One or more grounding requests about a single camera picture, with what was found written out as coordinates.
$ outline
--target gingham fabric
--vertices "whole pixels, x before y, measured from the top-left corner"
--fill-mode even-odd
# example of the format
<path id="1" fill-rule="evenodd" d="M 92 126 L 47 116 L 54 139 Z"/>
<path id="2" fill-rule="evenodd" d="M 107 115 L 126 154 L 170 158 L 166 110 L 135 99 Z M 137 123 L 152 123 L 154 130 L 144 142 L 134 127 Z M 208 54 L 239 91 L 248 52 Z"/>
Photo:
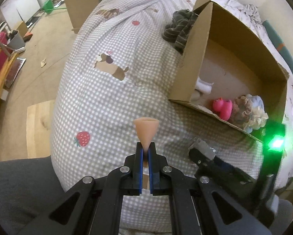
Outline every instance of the gingham fabric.
<path id="1" fill-rule="evenodd" d="M 52 163 L 65 190 L 86 175 L 99 178 L 122 166 L 135 152 L 133 120 L 138 117 L 160 120 L 157 152 L 185 175 L 196 171 L 187 152 L 200 137 L 224 161 L 257 177 L 259 142 L 167 99 L 181 55 L 161 34 L 175 11 L 191 10 L 195 1 L 103 0 L 88 17 L 64 68 L 53 115 Z M 94 68 L 100 54 L 112 58 L 109 65 L 118 66 L 124 80 Z M 288 166 L 284 169 L 278 187 L 289 176 Z M 148 190 L 124 197 L 121 228 L 170 232 L 168 197 L 153 197 Z"/>

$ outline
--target metal screw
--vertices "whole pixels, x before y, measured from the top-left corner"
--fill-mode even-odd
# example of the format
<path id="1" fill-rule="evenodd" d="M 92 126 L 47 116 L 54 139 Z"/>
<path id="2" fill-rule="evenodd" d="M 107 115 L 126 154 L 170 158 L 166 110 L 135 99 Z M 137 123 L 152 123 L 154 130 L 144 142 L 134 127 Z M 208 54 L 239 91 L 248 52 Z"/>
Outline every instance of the metal screw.
<path id="1" fill-rule="evenodd" d="M 170 167 L 170 166 L 164 166 L 163 167 L 163 171 L 164 172 L 171 172 L 172 171 L 172 167 Z"/>
<path id="2" fill-rule="evenodd" d="M 127 173 L 127 172 L 130 171 L 130 168 L 127 167 L 127 166 L 123 166 L 123 167 L 120 168 L 120 171 L 121 171 L 122 173 Z"/>
<path id="3" fill-rule="evenodd" d="M 202 183 L 208 183 L 208 182 L 209 182 L 209 178 L 206 177 L 206 176 L 202 176 L 202 177 L 200 177 L 200 181 L 201 181 Z"/>
<path id="4" fill-rule="evenodd" d="M 82 182 L 83 183 L 91 183 L 93 180 L 93 178 L 89 177 L 89 176 L 86 176 L 82 179 Z"/>

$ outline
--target trash can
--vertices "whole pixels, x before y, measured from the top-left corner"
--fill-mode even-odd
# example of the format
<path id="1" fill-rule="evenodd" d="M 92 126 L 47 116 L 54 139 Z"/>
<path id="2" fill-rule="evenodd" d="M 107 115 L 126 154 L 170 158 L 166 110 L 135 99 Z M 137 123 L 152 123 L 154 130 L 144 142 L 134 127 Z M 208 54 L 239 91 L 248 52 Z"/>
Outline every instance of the trash can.
<path id="1" fill-rule="evenodd" d="M 20 35 L 19 31 L 17 31 L 17 34 L 14 36 L 14 38 L 11 39 L 8 46 L 13 49 L 19 49 L 25 46 L 25 42 L 22 39 L 22 36 Z"/>

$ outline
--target glowing green led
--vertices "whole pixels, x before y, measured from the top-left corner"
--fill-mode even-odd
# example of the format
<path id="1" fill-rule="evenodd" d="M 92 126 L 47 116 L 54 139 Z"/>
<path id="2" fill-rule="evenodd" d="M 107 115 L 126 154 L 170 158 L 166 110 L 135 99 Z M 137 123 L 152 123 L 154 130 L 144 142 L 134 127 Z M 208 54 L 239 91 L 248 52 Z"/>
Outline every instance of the glowing green led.
<path id="1" fill-rule="evenodd" d="M 275 135 L 274 138 L 269 142 L 268 146 L 271 150 L 282 151 L 284 142 L 285 139 L 283 136 Z"/>

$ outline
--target pink rubber duck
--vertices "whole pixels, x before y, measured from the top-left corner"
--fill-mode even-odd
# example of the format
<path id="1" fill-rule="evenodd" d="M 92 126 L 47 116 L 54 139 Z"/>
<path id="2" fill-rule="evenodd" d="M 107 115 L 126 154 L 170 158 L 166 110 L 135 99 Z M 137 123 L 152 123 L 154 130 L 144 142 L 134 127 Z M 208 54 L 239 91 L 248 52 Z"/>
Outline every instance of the pink rubber duck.
<path id="1" fill-rule="evenodd" d="M 213 101 L 213 110 L 219 112 L 219 117 L 228 121 L 232 112 L 232 101 L 218 98 Z"/>

